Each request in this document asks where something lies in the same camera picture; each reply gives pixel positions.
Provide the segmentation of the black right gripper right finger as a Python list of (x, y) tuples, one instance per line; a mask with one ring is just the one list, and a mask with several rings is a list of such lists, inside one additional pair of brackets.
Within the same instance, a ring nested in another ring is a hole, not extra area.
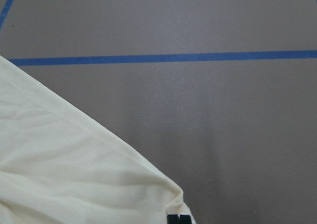
[(180, 216), (180, 224), (191, 224), (191, 216)]

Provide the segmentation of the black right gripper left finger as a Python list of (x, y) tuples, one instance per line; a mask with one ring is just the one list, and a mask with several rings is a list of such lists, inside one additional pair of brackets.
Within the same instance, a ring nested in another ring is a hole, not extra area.
[(179, 216), (167, 215), (167, 224), (179, 224)]

